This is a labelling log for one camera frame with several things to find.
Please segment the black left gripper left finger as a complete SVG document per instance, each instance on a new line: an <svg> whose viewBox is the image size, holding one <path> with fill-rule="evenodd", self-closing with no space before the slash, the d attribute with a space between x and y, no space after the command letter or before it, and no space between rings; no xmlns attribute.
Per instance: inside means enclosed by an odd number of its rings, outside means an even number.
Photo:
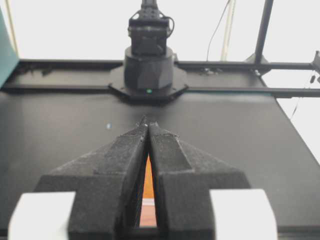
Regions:
<svg viewBox="0 0 320 240"><path fill-rule="evenodd" d="M71 240L114 240L140 224L148 157L148 121L39 179L34 192L75 192Z"/></svg>

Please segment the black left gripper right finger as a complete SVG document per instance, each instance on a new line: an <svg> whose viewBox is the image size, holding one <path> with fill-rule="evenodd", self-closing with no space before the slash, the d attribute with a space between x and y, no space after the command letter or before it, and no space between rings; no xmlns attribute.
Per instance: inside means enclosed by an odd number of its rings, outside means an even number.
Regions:
<svg viewBox="0 0 320 240"><path fill-rule="evenodd" d="M248 189L245 173L157 123L149 124L148 137L159 229L169 240L212 240L210 190Z"/></svg>

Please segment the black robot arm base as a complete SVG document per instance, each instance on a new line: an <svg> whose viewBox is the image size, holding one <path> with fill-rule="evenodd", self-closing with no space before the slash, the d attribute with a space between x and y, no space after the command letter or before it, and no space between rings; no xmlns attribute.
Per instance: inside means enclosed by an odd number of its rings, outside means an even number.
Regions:
<svg viewBox="0 0 320 240"><path fill-rule="evenodd" d="M155 0L144 0L128 21L131 45L124 62L110 72L109 88L134 100L170 100L188 89L187 73L175 66L167 46L173 19L163 14Z"/></svg>

